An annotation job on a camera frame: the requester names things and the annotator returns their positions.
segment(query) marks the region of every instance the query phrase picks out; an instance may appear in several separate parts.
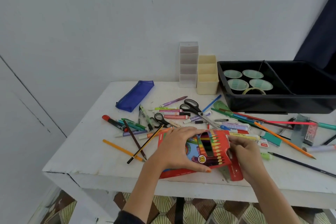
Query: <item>navy blue curtain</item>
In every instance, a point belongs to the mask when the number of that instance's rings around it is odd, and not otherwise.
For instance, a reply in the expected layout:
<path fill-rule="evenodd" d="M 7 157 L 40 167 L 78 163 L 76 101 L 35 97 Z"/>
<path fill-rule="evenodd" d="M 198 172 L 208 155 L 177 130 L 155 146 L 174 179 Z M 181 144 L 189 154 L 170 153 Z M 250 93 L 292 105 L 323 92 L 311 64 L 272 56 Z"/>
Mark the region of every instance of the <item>navy blue curtain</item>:
<path fill-rule="evenodd" d="M 336 77 L 336 0 L 328 0 L 294 60 L 310 62 Z"/>

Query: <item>small scissors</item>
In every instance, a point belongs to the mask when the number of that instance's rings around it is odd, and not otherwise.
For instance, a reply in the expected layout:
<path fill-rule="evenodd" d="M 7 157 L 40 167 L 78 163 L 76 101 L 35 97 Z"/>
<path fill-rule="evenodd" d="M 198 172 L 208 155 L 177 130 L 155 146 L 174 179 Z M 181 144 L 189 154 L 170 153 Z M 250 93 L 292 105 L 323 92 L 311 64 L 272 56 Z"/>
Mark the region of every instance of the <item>small scissors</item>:
<path fill-rule="evenodd" d="M 163 127 L 167 128 L 168 127 L 168 124 L 170 124 L 170 128 L 172 128 L 173 126 L 178 128 L 178 127 L 181 127 L 181 125 L 173 122 L 173 121 L 166 121 L 164 118 L 163 118 L 163 115 L 162 113 L 159 113 L 157 112 L 155 115 L 154 115 L 154 118 L 151 118 L 152 120 L 156 121 L 157 123 L 159 123 L 160 125 L 161 124 L 164 124 Z"/>
<path fill-rule="evenodd" d="M 180 105 L 180 109 L 182 109 L 184 112 L 192 112 L 194 114 L 197 114 L 201 116 L 203 120 L 208 122 L 212 127 L 216 129 L 221 129 L 216 123 L 214 123 L 212 120 L 210 120 L 207 116 L 203 114 L 203 112 L 199 108 L 198 103 L 195 100 L 185 99 L 184 104 Z"/>

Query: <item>person's left hand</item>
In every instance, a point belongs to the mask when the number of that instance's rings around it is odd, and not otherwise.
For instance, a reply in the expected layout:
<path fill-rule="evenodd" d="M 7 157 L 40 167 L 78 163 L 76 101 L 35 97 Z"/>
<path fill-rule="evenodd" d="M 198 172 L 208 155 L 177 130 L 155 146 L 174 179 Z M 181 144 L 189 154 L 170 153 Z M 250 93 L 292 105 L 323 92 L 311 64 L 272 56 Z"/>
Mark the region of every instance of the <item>person's left hand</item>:
<path fill-rule="evenodd" d="M 186 141 L 194 135 L 204 133 L 205 129 L 195 127 L 181 127 L 170 129 L 163 142 L 154 154 L 148 159 L 156 165 L 162 165 L 164 169 L 187 168 L 197 172 L 210 173 L 211 169 L 205 165 L 195 163 L 186 155 Z"/>

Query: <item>person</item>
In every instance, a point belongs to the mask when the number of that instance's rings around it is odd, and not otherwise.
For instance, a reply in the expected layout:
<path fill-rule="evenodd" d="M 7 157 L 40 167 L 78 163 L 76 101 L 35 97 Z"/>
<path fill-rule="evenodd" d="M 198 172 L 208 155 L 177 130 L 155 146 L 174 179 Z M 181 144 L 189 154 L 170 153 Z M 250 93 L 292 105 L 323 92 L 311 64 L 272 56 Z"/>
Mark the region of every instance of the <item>person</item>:
<path fill-rule="evenodd" d="M 181 127 L 167 132 L 165 140 L 143 165 L 135 187 L 119 212 L 115 224 L 147 222 L 154 190 L 163 170 L 187 168 L 197 172 L 211 172 L 209 167 L 189 160 L 185 152 L 187 139 L 205 131 L 195 127 Z M 267 173 L 257 143 L 236 136 L 229 136 L 229 141 L 230 149 L 236 153 L 243 176 L 253 188 L 267 223 L 300 224 L 298 216 Z"/>

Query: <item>yellow tape roll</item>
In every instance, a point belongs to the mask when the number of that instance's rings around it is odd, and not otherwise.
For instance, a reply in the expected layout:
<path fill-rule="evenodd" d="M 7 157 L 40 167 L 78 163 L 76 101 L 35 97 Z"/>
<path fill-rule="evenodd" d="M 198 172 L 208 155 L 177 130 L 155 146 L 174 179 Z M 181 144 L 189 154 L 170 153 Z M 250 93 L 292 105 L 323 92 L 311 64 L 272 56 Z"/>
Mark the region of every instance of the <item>yellow tape roll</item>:
<path fill-rule="evenodd" d="M 250 90 L 259 90 L 260 93 L 261 93 L 262 95 L 266 95 L 265 91 L 263 91 L 263 90 L 260 89 L 260 88 L 256 88 L 256 87 L 248 88 L 248 89 L 244 90 L 244 92 L 242 93 L 242 95 L 245 95 L 245 94 L 246 94 L 248 91 L 250 91 Z"/>

